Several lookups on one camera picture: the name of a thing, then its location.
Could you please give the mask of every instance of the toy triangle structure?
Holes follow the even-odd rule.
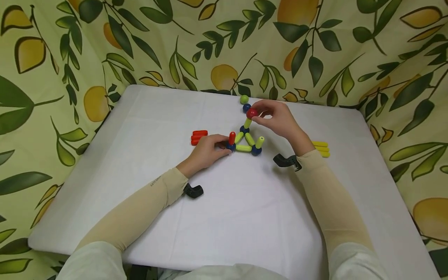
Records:
[[[244,122],[244,125],[240,127],[240,132],[236,135],[235,132],[231,132],[228,138],[228,144],[226,146],[227,149],[230,149],[232,151],[242,151],[242,152],[248,152],[252,155],[259,155],[261,154],[262,148],[264,142],[264,137],[261,136],[257,139],[257,142],[255,142],[254,138],[250,134],[250,124],[252,123],[252,117],[249,116],[246,118],[246,121]],[[247,144],[249,145],[239,145],[238,143],[243,139],[246,139]]]

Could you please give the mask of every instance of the blue magnetic ball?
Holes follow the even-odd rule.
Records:
[[[226,149],[229,149],[231,151],[235,151],[236,148],[237,148],[237,145],[236,144],[229,145],[229,143],[227,143],[225,147],[226,147]]]
[[[244,133],[244,134],[249,133],[249,131],[250,131],[250,129],[249,129],[249,128],[244,128],[244,125],[242,125],[242,126],[240,127],[240,132],[242,132],[242,133]]]
[[[262,149],[262,148],[257,149],[257,147],[255,147],[255,145],[253,145],[253,146],[252,146],[251,154],[252,154],[252,155],[259,155],[259,154],[261,154],[261,149]]]
[[[250,104],[249,103],[246,103],[246,104],[243,105],[243,113],[246,114],[249,109],[250,109]]]

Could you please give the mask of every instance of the stack of yellow rods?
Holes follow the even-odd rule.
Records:
[[[319,142],[319,141],[312,141],[312,142],[316,150],[319,151],[319,153],[323,158],[327,158],[330,156],[330,149],[328,148],[327,142]]]

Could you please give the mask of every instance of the white shirt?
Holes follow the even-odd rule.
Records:
[[[126,280],[121,254],[111,244],[98,241],[77,250],[65,263],[57,280]],[[375,253],[357,243],[343,243],[329,259],[331,280],[385,280]],[[160,280],[285,280],[282,275],[250,264],[204,266],[191,272],[165,271]]]

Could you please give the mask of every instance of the leaf pattern fabric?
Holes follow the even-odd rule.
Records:
[[[64,260],[26,239],[138,83],[360,110],[448,279],[447,1],[6,0],[0,16],[0,275],[55,279]]]

